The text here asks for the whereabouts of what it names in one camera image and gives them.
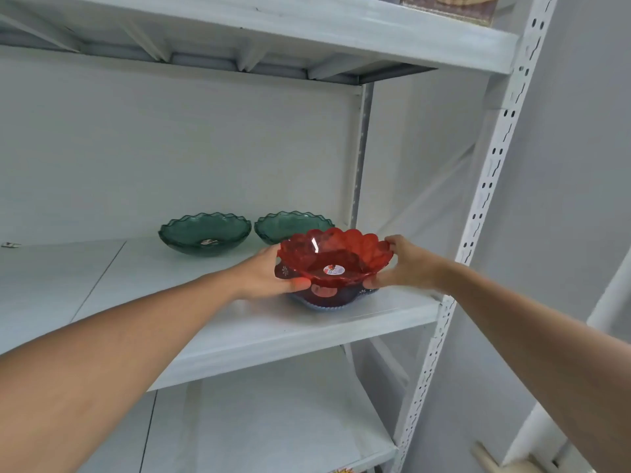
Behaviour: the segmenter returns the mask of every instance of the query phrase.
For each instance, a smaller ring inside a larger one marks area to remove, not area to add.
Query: green glass bowl
[[[265,217],[259,217],[259,220],[254,223],[256,233],[270,245],[278,244],[294,234],[306,234],[311,229],[320,229],[324,232],[332,227],[335,227],[335,224],[330,219],[298,211],[268,214]]]
[[[213,257],[234,249],[252,230],[252,223],[240,215],[200,213],[171,219],[158,236],[171,249],[183,254]]]

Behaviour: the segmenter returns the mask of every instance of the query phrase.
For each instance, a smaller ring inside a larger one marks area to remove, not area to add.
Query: bowl
[[[259,217],[254,223],[254,231],[267,244],[278,244],[294,234],[305,234],[312,229],[325,231],[335,227],[330,219],[311,213],[281,211]]]
[[[234,249],[245,240],[252,224],[234,214],[200,213],[171,219],[158,236],[171,249],[198,257],[213,257]]]
[[[311,288],[290,295],[310,307],[334,310],[374,292],[362,282],[383,269],[392,255],[390,244],[375,234],[315,229],[281,242],[275,274],[281,279],[311,279]]]

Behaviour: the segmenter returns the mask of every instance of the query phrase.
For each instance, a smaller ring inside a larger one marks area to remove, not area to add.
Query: red bowl
[[[359,284],[383,269],[392,258],[390,244],[375,234],[336,227],[294,234],[281,242],[283,264],[320,287],[341,288]]]

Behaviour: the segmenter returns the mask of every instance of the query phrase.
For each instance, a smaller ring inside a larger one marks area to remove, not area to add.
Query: person
[[[366,288],[455,298],[598,473],[630,470],[631,346],[403,237],[386,240],[398,263]],[[274,276],[277,250],[0,356],[0,470],[75,471],[223,305],[308,288],[308,279]]]

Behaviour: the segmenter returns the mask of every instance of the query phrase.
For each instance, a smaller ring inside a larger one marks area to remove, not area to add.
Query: person's right arm
[[[401,236],[386,240],[398,264],[367,288],[452,296],[598,473],[631,470],[630,345]]]

